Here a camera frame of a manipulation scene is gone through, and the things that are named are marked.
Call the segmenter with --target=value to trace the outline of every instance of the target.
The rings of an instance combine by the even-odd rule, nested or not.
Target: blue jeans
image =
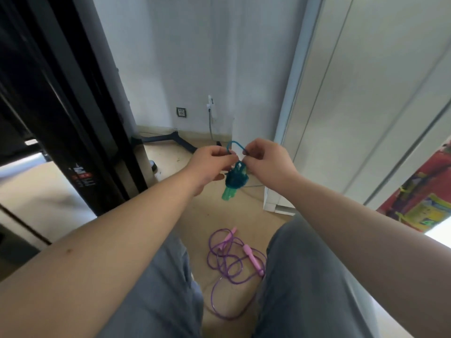
[[[376,338],[369,294],[300,216],[271,239],[254,338]],[[186,248],[169,235],[99,338],[200,337],[203,299]]]

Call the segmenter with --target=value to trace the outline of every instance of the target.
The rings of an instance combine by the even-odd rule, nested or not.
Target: jump rope
[[[245,150],[245,148],[236,141],[230,141],[227,144],[226,149],[228,153],[230,153],[229,148],[231,147],[232,143],[237,144],[240,148],[243,149],[243,151],[246,154],[249,154]],[[233,198],[236,194],[236,191],[246,184],[246,182],[249,180],[249,176],[247,175],[246,172],[247,172],[246,165],[242,161],[238,161],[235,164],[234,168],[226,174],[225,190],[222,195],[223,200],[229,200],[230,198]],[[215,237],[218,233],[222,232],[227,233],[227,236],[223,239],[222,242],[212,245],[211,242],[213,240],[213,237]],[[234,285],[244,284],[245,282],[248,282],[251,278],[257,275],[262,278],[265,275],[266,271],[267,258],[265,254],[263,254],[260,250],[251,248],[250,246],[245,244],[240,238],[234,236],[235,232],[236,232],[235,227],[232,230],[227,228],[219,229],[214,233],[212,233],[210,238],[208,239],[208,247],[210,251],[206,256],[206,263],[208,267],[210,267],[213,270],[217,270],[221,275],[221,277],[215,282],[211,290],[210,295],[211,309],[213,310],[214,315],[224,320],[235,320],[237,318],[240,318],[251,305],[252,301],[255,298],[255,294],[251,298],[251,300],[246,304],[246,306],[241,310],[241,312],[238,313],[237,315],[234,316],[222,315],[217,311],[215,305],[213,304],[213,294],[219,282],[222,279],[227,279],[231,284]],[[245,255],[240,257],[238,255],[232,254],[231,250],[234,245],[241,247]],[[241,272],[243,272],[244,267],[243,261],[246,259],[249,259],[251,261],[252,265],[255,268],[255,272],[253,272],[244,280],[238,281],[239,279],[238,277],[240,276]],[[233,273],[231,272],[231,270],[235,266],[238,266],[238,271]]]

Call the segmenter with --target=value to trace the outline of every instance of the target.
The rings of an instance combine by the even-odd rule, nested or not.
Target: black metal stand base
[[[192,144],[190,144],[189,142],[182,139],[179,136],[178,131],[173,131],[171,134],[159,135],[159,136],[150,136],[150,137],[141,136],[141,139],[143,140],[144,143],[145,142],[160,142],[160,141],[173,140],[191,153],[194,153],[197,149],[197,147],[194,147]],[[216,141],[216,145],[222,146],[221,142],[219,142],[219,141]]]

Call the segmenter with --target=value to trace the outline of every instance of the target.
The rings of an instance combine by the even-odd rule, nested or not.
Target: forearm
[[[41,252],[0,284],[0,336],[93,337],[195,190],[182,171]]]
[[[449,248],[301,176],[281,189],[358,281],[412,335],[451,335]]]

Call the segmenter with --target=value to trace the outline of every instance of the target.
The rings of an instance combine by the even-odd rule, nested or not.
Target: hand
[[[275,142],[256,139],[246,146],[243,159],[247,168],[266,187],[281,193],[290,180],[299,176],[285,148]]]
[[[239,159],[234,151],[227,152],[225,147],[206,146],[198,148],[189,163],[183,169],[196,183],[196,193],[199,195],[203,187],[213,180],[222,180],[221,171],[229,171]]]

